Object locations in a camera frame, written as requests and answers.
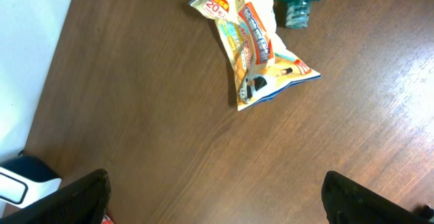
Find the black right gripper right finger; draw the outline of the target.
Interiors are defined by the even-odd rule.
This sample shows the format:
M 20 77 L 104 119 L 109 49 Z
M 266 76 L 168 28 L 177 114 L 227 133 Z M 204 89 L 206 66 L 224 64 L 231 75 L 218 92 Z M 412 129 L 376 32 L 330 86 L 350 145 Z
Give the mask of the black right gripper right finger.
M 429 205 L 410 212 L 332 170 L 325 175 L 321 201 L 330 224 L 433 224 Z

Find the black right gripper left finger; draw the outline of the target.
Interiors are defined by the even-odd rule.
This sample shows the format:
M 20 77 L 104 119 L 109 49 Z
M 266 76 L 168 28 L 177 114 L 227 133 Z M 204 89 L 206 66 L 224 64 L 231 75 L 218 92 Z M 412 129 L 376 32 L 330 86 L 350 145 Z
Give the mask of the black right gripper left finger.
M 1 224 L 101 224 L 111 196 L 108 172 L 97 169 L 1 219 Z

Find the yellow snack bag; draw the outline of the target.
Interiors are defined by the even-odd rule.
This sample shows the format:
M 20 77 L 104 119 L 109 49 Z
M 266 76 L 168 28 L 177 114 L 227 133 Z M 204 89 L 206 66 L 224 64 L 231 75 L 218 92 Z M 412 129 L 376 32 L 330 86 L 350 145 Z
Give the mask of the yellow snack bag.
M 320 74 L 287 50 L 277 35 L 273 0 L 191 0 L 212 19 L 234 73 L 237 108 L 274 98 Z

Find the red snack bag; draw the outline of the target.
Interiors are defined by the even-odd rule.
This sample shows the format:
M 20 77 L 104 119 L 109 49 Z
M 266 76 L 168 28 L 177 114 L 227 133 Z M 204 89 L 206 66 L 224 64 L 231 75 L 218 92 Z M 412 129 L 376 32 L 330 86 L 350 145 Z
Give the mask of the red snack bag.
M 113 221 L 105 214 L 102 218 L 101 224 L 114 224 Z

